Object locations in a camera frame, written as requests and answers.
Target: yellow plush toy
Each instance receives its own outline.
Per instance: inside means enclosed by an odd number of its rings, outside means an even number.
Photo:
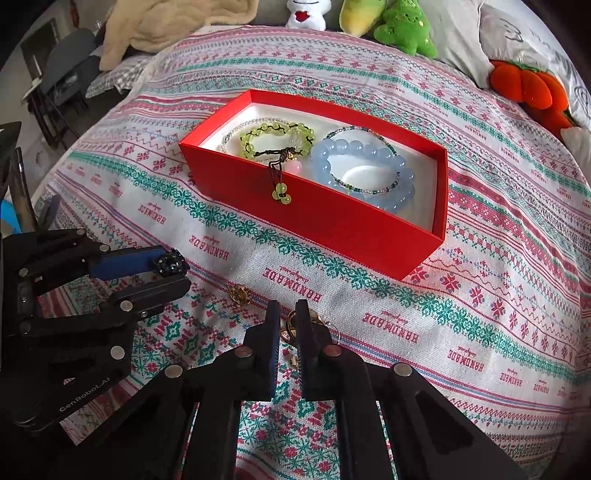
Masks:
[[[380,19],[386,0],[345,0],[340,9],[339,24],[346,34],[360,37]]]

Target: chair backrest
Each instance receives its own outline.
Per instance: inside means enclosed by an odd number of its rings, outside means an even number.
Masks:
[[[74,30],[53,48],[43,72],[39,88],[47,93],[69,71],[85,61],[95,49],[95,36],[88,28]]]

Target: plush toy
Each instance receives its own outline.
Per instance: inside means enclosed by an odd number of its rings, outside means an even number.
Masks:
[[[353,37],[365,35],[379,20],[386,0],[345,0],[340,9],[339,25]]]
[[[374,31],[377,41],[411,56],[420,53],[430,59],[437,57],[437,49],[429,38],[429,21],[415,0],[394,0],[382,19],[386,24]]]
[[[326,30],[324,16],[332,7],[330,0],[287,0],[291,12],[285,25],[287,28]]]
[[[491,87],[521,106],[542,127],[562,141],[560,130],[573,126],[564,113],[569,99],[562,84],[552,75],[521,64],[491,60]]]

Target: white plush toy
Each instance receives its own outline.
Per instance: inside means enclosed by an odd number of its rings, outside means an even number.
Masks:
[[[326,30],[326,15],[332,4],[330,0],[287,0],[290,19],[287,28],[308,28],[310,30]]]

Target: orange plush toy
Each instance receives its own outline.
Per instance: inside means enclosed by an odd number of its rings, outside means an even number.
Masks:
[[[560,130],[573,126],[564,113],[569,99],[562,84],[552,75],[525,65],[491,60],[495,66],[489,77],[492,88],[521,106],[542,127],[562,142]]]

